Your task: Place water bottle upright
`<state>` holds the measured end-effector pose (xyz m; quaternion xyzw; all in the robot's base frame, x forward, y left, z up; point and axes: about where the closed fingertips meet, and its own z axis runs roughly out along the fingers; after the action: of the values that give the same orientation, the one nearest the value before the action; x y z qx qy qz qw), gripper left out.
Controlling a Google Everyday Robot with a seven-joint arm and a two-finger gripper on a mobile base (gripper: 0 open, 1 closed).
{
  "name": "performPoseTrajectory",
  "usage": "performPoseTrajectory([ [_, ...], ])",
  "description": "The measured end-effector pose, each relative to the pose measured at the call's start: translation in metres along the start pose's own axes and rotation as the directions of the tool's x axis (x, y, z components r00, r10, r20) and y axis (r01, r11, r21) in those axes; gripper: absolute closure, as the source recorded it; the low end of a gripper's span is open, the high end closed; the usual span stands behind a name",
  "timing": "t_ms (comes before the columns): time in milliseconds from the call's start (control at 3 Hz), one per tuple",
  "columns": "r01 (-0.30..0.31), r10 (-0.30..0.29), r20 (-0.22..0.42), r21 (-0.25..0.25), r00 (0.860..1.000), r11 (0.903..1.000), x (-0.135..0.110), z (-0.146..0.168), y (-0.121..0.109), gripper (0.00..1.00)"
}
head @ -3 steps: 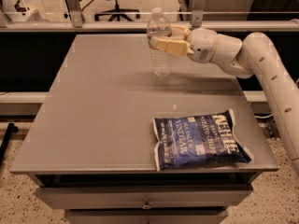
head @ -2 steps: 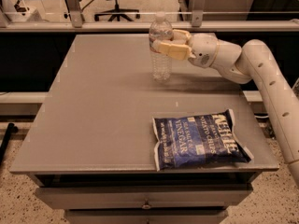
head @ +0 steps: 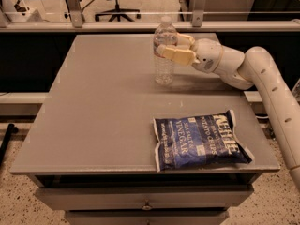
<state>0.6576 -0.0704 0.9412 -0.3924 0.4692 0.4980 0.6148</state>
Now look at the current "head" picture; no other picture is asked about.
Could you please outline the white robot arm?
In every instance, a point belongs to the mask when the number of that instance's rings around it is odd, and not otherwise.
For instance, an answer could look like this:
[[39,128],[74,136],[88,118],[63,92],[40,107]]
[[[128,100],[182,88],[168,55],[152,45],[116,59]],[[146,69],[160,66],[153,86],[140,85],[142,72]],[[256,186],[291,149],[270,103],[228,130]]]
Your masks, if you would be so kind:
[[295,186],[300,189],[300,105],[265,48],[256,46],[240,52],[209,38],[196,40],[179,34],[175,44],[159,43],[155,52],[176,64],[217,74],[234,88],[256,87],[285,165]]

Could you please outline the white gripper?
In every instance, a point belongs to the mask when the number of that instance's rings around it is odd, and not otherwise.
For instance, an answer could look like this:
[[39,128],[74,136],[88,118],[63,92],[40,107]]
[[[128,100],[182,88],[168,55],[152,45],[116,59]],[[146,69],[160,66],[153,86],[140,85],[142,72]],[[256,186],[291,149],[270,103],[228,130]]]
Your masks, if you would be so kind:
[[193,66],[204,73],[212,73],[218,67],[223,54],[222,45],[214,40],[195,38],[185,34],[177,34],[177,46],[159,45],[157,53],[182,66]]

